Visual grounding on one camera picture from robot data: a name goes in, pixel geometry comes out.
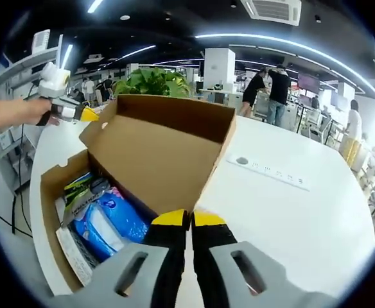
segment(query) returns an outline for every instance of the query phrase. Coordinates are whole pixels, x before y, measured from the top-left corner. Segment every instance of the ceiling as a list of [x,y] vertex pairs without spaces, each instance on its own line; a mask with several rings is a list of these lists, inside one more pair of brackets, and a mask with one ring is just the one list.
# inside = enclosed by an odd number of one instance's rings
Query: ceiling
[[[12,61],[28,55],[33,34],[51,29],[49,46],[57,45],[64,34],[64,47],[73,44],[67,68],[89,71],[146,46],[155,48],[113,62],[107,68],[124,67],[129,62],[152,64],[185,58],[201,58],[207,47],[229,47],[246,44],[269,47],[304,56],[319,62],[356,83],[366,95],[374,91],[351,71],[314,52],[284,42],[253,37],[195,38],[209,33],[251,33],[277,37],[317,49],[331,55],[360,73],[375,86],[375,43],[370,33],[356,22],[341,1],[302,1],[298,27],[256,21],[247,14],[240,0],[231,8],[231,0],[103,0],[94,13],[87,13],[94,0],[46,0],[21,18],[11,32],[5,53]],[[130,19],[122,21],[122,15]],[[329,70],[275,51],[258,48],[231,47],[236,59],[268,64],[285,63],[295,71],[317,75],[322,81],[343,80]],[[102,54],[96,64],[83,64],[91,54]]]

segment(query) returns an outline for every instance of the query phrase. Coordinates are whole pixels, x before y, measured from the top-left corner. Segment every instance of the blue package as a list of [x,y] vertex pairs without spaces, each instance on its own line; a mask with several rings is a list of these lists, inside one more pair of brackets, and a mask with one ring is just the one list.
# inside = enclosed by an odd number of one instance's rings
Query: blue package
[[[112,236],[106,233],[108,227],[98,228],[101,223],[107,222],[105,219],[100,219],[101,214],[101,210],[97,205],[90,204],[74,219],[73,225],[76,232],[89,242],[89,246],[92,248],[97,258],[100,261],[104,261],[114,255],[121,247],[120,245],[112,244]],[[114,227],[111,227],[109,233],[111,234],[114,231]]]
[[120,192],[110,188],[75,217],[74,226],[101,261],[119,251],[129,241],[141,243],[148,225]]
[[135,243],[142,243],[148,225],[139,217],[116,187],[110,188],[95,201],[106,214],[116,230],[123,237]]

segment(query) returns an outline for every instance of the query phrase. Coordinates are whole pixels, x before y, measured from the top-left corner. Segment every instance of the woman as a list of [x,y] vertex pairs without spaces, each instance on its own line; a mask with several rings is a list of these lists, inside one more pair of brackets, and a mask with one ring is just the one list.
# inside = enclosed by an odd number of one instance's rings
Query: woman
[[360,141],[362,139],[362,117],[359,114],[359,104],[357,100],[352,100],[350,103],[349,120],[345,133],[347,133],[347,142],[342,152],[342,156],[351,167],[357,152],[360,148]]
[[239,116],[250,117],[252,115],[252,107],[256,99],[256,94],[260,90],[266,90],[263,78],[266,76],[266,69],[261,69],[255,77],[250,81],[245,92],[243,93],[243,106]]

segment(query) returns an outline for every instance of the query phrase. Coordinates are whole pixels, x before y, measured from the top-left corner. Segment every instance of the air conditioner vent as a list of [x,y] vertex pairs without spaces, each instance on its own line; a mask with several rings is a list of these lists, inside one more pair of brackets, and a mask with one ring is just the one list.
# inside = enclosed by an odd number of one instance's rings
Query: air conditioner vent
[[260,17],[276,18],[284,21],[289,19],[289,5],[286,3],[258,0],[253,1],[253,3]]
[[299,25],[301,0],[241,0],[241,2],[252,19]]

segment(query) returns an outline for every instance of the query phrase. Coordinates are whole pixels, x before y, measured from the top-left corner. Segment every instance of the black shirt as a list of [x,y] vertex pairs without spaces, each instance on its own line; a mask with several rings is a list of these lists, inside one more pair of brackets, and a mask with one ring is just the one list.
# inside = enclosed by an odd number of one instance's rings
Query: black shirt
[[318,102],[317,98],[311,99],[311,107],[314,109],[320,109],[320,103]]
[[280,104],[287,105],[288,89],[291,82],[289,76],[275,71],[269,71],[269,76],[272,77],[273,81],[270,99]]
[[111,89],[111,88],[112,88],[113,81],[110,80],[110,79],[106,79],[106,80],[104,81],[104,84],[105,84],[105,88],[106,88],[106,89]]
[[75,101],[78,101],[79,103],[83,103],[86,99],[82,92],[77,92],[76,96],[73,98]]
[[245,92],[243,93],[242,101],[247,101],[250,105],[253,105],[256,99],[256,94],[258,90],[265,88],[265,83],[260,75],[256,75],[252,78],[247,86]]

